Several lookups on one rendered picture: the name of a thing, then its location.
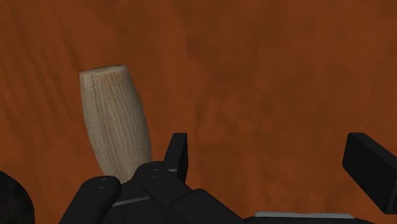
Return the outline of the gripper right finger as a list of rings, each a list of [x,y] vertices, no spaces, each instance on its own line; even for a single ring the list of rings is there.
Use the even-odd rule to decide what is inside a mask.
[[[350,132],[342,166],[383,213],[397,215],[397,156],[365,133]]]

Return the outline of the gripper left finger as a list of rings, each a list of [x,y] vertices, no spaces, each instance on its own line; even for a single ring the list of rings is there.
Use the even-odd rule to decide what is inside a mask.
[[[187,135],[174,133],[164,159],[140,165],[129,181],[85,181],[59,224],[242,224],[210,193],[188,187],[187,170]]]

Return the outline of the black round object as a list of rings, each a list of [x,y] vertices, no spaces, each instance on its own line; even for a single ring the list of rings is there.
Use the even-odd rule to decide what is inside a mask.
[[[34,206],[24,187],[0,171],[0,224],[34,224]]]

